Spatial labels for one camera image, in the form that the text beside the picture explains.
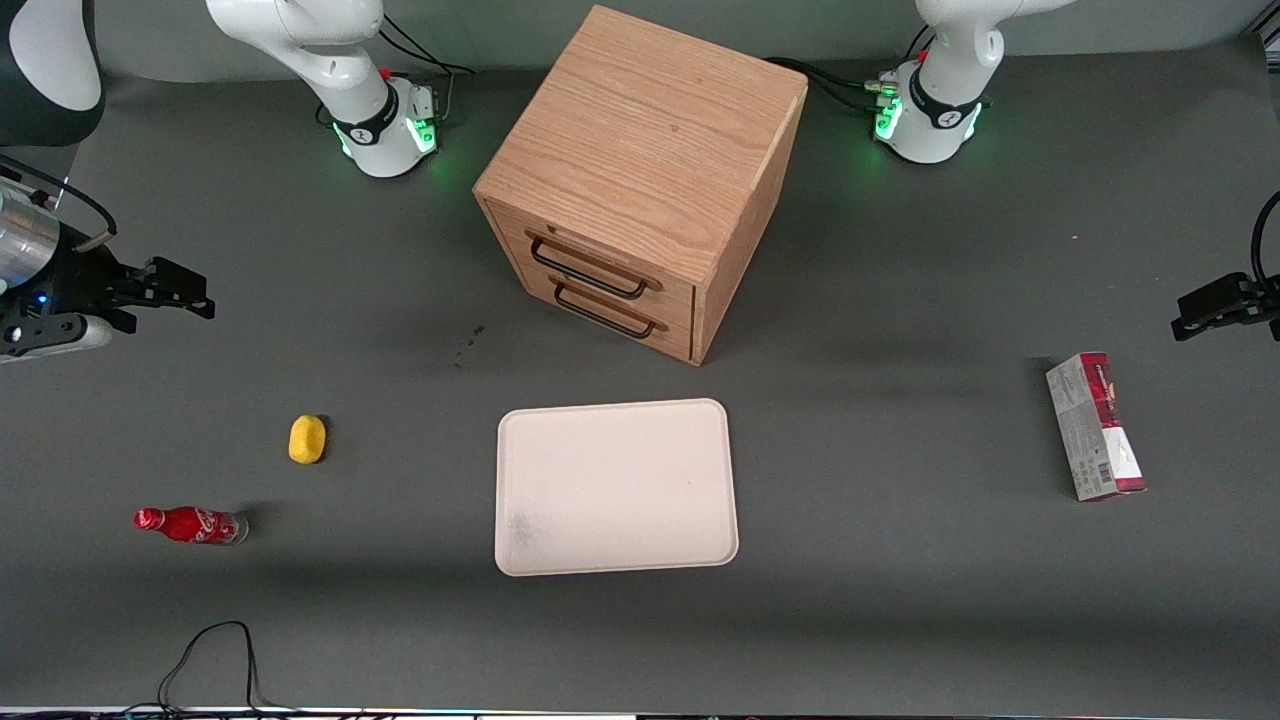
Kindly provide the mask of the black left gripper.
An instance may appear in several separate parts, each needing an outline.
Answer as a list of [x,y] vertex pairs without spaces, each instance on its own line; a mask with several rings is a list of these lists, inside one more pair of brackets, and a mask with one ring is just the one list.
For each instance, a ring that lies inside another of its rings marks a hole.
[[1275,342],[1279,329],[1279,277],[1253,281],[1233,272],[1180,297],[1179,315],[1171,322],[1172,337],[1185,342],[1206,331],[1225,325],[1265,323]]

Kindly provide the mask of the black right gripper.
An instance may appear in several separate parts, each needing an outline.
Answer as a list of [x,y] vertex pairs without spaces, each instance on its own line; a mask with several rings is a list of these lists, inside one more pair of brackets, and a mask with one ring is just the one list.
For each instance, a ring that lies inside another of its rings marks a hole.
[[[160,293],[152,296],[128,293]],[[207,293],[207,279],[165,258],[133,268],[106,247],[88,252],[59,249],[32,281],[3,293],[4,337],[81,337],[88,319],[105,320],[111,331],[133,334],[137,318],[127,307],[173,307],[211,320],[211,299],[173,293]]]

